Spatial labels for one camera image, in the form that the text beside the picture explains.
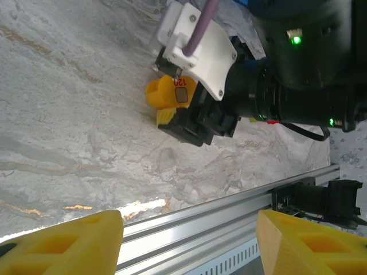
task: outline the screw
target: screw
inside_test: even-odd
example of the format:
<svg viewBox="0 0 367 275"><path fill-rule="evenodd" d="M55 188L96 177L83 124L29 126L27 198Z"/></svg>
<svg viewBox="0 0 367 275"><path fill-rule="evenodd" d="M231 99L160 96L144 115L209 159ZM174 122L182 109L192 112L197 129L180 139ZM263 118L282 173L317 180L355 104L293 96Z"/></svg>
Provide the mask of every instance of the screw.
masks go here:
<svg viewBox="0 0 367 275"><path fill-rule="evenodd" d="M195 14L190 15L190 21L191 22L195 22L196 21L196 15Z"/></svg>

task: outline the green indicator light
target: green indicator light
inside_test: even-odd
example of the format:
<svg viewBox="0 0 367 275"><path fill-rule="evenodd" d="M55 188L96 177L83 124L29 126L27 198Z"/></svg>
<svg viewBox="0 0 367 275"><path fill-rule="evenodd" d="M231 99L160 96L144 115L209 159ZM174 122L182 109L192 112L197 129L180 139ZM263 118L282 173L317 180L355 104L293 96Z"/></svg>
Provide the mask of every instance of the green indicator light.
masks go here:
<svg viewBox="0 0 367 275"><path fill-rule="evenodd" d="M291 39L292 44L298 45L301 42L301 38L299 36L295 36Z"/></svg>

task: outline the black cable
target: black cable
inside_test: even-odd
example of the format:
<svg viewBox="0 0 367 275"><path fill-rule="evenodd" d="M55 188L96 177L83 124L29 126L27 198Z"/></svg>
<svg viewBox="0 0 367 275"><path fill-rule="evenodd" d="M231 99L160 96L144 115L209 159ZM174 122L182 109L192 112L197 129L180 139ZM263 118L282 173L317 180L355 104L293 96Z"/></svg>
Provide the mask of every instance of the black cable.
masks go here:
<svg viewBox="0 0 367 275"><path fill-rule="evenodd" d="M309 130L298 127L297 125L294 125L292 123L283 123L283 122L281 122L281 125L287 127L288 129L290 129L290 130L292 130L296 133L299 133L300 135L305 136L309 139L317 140L318 142L323 142L330 136L330 131L325 126L320 126L323 135L319 135L317 133L312 133Z"/></svg>

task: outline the white plastic bracket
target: white plastic bracket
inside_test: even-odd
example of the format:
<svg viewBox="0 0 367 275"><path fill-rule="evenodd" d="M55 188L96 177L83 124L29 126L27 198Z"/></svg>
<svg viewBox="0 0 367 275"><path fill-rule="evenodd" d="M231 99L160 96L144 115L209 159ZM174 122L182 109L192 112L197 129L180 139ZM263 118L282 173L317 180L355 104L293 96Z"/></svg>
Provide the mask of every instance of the white plastic bracket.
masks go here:
<svg viewBox="0 0 367 275"><path fill-rule="evenodd" d="M212 20L192 56L183 54L182 48L189 41L200 14L189 3L171 3L162 15L150 48L156 56L165 48L163 58L198 79L210 95L220 101L237 53L225 30Z"/></svg>

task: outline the aluminum rail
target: aluminum rail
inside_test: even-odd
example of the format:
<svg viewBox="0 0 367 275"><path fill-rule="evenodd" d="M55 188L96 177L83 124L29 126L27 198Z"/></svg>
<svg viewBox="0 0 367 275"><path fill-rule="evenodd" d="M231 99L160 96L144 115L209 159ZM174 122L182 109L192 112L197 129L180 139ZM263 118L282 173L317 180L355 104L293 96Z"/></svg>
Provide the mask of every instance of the aluminum rail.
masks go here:
<svg viewBox="0 0 367 275"><path fill-rule="evenodd" d="M332 165L124 228L116 274L231 274L259 255L257 212L271 209L275 187L314 177L339 178Z"/></svg>

